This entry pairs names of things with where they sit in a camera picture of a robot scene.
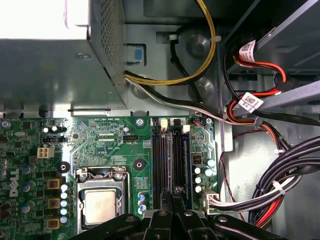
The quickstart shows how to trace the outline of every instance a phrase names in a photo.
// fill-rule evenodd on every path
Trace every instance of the barcode label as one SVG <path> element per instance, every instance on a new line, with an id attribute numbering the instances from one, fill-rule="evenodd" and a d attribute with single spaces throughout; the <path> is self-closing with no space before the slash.
<path id="1" fill-rule="evenodd" d="M 257 110 L 263 103 L 264 101 L 262 101 L 261 99 L 253 96 L 249 92 L 246 92 L 238 104 L 249 113 L 252 113 L 254 110 Z"/>
<path id="2" fill-rule="evenodd" d="M 256 45 L 256 40 L 248 42 L 246 45 L 240 48 L 239 55 L 247 62 L 255 62 L 255 58 L 254 58 L 255 45 Z"/>

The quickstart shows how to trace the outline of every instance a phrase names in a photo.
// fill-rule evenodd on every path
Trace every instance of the motherboard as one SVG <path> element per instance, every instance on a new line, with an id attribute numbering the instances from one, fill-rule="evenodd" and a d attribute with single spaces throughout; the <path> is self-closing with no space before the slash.
<path id="1" fill-rule="evenodd" d="M 143 218 L 162 191 L 202 210 L 218 179 L 214 126 L 198 120 L 3 119 L 0 240 L 64 240 L 121 214 Z"/>

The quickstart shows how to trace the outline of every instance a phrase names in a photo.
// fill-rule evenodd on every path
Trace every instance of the cpu socket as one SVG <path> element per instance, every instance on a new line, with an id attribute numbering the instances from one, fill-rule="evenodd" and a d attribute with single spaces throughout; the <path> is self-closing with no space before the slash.
<path id="1" fill-rule="evenodd" d="M 77 228 L 80 234 L 130 209 L 130 178 L 125 167 L 84 167 L 77 179 Z"/>

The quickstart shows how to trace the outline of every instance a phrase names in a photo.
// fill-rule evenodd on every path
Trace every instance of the ram slot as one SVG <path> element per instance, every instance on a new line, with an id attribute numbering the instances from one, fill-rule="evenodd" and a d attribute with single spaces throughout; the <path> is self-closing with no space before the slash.
<path id="1" fill-rule="evenodd" d="M 192 159 L 190 153 L 190 135 L 183 134 L 183 161 L 185 172 L 185 208 L 192 209 L 193 203 L 193 178 L 192 178 Z"/>
<path id="2" fill-rule="evenodd" d="M 181 130 L 173 132 L 172 142 L 172 184 L 173 188 L 184 189 L 186 185 L 184 142 Z"/>
<path id="3" fill-rule="evenodd" d="M 152 201 L 153 209 L 160 208 L 161 192 L 169 184 L 170 135 L 157 130 L 152 131 Z"/>

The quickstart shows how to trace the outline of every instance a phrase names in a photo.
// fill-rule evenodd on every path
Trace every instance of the power supply mesh vent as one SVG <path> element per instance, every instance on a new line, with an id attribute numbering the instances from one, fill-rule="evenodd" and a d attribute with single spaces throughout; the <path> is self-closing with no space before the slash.
<path id="1" fill-rule="evenodd" d="M 121 0 L 102 0 L 101 4 L 101 44 L 113 69 L 115 77 L 111 77 L 116 84 L 123 78 L 125 70 L 122 3 Z"/>

